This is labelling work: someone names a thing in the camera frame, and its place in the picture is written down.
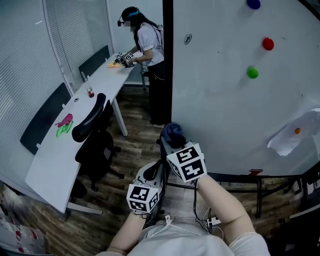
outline metal stand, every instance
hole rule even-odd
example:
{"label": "metal stand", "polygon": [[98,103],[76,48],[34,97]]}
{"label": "metal stand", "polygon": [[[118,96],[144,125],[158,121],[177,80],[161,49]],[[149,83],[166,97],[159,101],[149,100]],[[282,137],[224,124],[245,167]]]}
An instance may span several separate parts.
{"label": "metal stand", "polygon": [[[170,149],[168,146],[164,145],[164,140],[161,138],[159,140],[160,143],[160,150],[161,150],[161,160],[162,160],[162,180],[164,182],[164,185],[162,187],[161,196],[160,196],[160,202],[158,204],[158,211],[157,214],[160,214],[162,211],[162,205],[166,194],[166,186],[172,186],[176,188],[182,188],[182,189],[190,189],[194,190],[195,187],[192,185],[180,185],[180,184],[174,184],[168,182],[169,173],[170,173],[170,166],[166,161],[167,157],[167,151],[169,151],[170,154],[172,154],[174,151],[178,151],[180,149]],[[244,190],[244,189],[227,189],[230,193],[256,193],[256,214],[255,217],[257,219],[260,219],[262,216],[262,200],[263,198],[272,195],[273,193],[276,193],[280,190],[284,190],[284,193],[288,193],[295,182],[298,182],[299,190],[295,192],[295,194],[299,194],[302,191],[302,185],[301,185],[301,178],[303,175],[295,175],[295,176],[285,176],[286,178],[289,178],[289,180],[274,188],[274,189],[262,189],[262,180],[263,179],[269,179],[273,178],[272,176],[250,176],[250,175],[230,175],[230,174],[219,174],[219,173],[208,173],[209,176],[211,176],[216,182],[227,182],[227,183],[250,183],[250,184],[256,184],[256,190]]]}

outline paper sheet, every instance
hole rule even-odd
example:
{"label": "paper sheet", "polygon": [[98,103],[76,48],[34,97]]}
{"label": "paper sheet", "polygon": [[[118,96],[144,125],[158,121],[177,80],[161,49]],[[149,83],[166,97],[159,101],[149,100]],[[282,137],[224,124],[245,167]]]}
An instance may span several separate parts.
{"label": "paper sheet", "polygon": [[267,147],[274,149],[280,156],[287,156],[304,138],[316,135],[319,130],[320,108],[314,108],[291,121],[270,140]]}

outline power strip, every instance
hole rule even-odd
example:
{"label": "power strip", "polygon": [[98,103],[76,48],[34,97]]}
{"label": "power strip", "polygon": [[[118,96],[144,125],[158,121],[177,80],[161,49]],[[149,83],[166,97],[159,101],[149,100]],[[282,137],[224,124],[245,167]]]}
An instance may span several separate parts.
{"label": "power strip", "polygon": [[211,218],[211,220],[208,218],[206,220],[206,223],[207,223],[208,227],[210,227],[210,224],[211,224],[211,227],[214,227],[215,225],[220,224],[221,221],[217,217],[213,217],[213,218]]}

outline white shirt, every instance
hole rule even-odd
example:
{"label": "white shirt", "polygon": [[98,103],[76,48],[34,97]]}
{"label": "white shirt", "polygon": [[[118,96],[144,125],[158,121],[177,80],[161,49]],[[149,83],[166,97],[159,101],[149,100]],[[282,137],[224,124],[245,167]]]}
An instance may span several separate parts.
{"label": "white shirt", "polygon": [[161,34],[159,30],[148,23],[142,23],[138,30],[138,44],[142,51],[152,49],[152,60],[145,61],[147,66],[153,66],[165,60],[161,53]]}
{"label": "white shirt", "polygon": [[[97,256],[121,256],[100,252]],[[197,226],[180,223],[143,230],[140,242],[127,256],[270,256],[263,237],[255,232],[238,236],[229,246]]]}

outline blue object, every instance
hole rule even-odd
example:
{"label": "blue object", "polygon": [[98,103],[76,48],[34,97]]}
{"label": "blue object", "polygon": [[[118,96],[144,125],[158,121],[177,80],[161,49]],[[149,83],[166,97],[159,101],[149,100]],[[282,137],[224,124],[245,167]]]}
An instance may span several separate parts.
{"label": "blue object", "polygon": [[246,3],[248,4],[248,6],[254,10],[257,10],[260,8],[261,3],[259,0],[246,0]]}
{"label": "blue object", "polygon": [[140,11],[136,11],[136,12],[132,12],[132,13],[130,13],[127,17],[130,17],[130,16],[133,16],[133,15],[137,15],[137,14],[139,14],[140,13]]}
{"label": "blue object", "polygon": [[183,136],[180,125],[175,122],[168,123],[161,132],[161,136],[173,149],[181,148],[186,143],[186,138]]}

